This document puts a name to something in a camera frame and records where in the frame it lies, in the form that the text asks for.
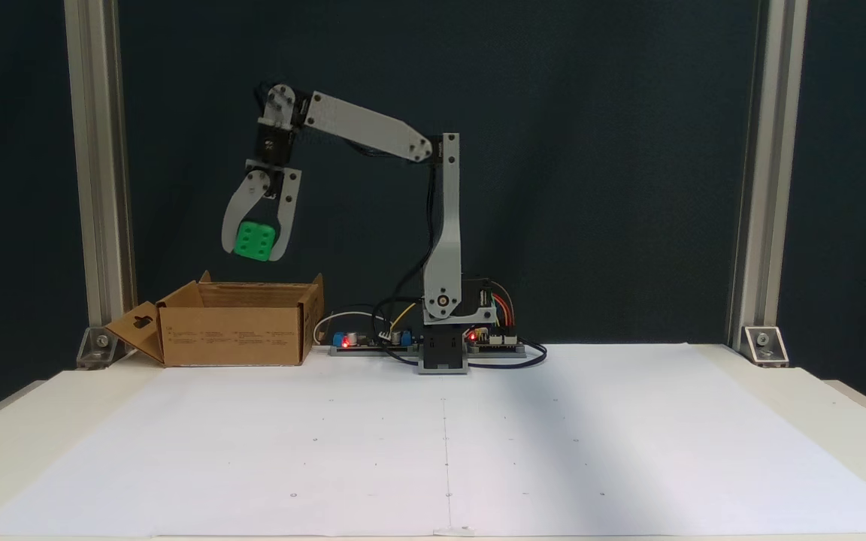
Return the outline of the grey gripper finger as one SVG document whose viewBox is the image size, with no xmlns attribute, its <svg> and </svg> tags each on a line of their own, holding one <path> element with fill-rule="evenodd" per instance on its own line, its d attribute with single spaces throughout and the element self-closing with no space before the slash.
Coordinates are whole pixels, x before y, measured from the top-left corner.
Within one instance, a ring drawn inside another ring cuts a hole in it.
<svg viewBox="0 0 866 541">
<path fill-rule="evenodd" d="M 262 198 L 251 198 L 246 188 L 244 178 L 228 202 L 221 227 L 221 246 L 227 253 L 238 256 L 269 256 L 271 226 L 247 218 Z"/>
<path fill-rule="evenodd" d="M 289 246 L 295 220 L 296 208 L 298 208 L 298 193 L 301 185 L 302 172 L 299 169 L 282 169 L 279 171 L 280 187 L 276 200 L 278 206 L 276 219 L 278 232 L 274 245 L 269 253 L 269 261 L 279 261 L 285 256 Z"/>
</svg>

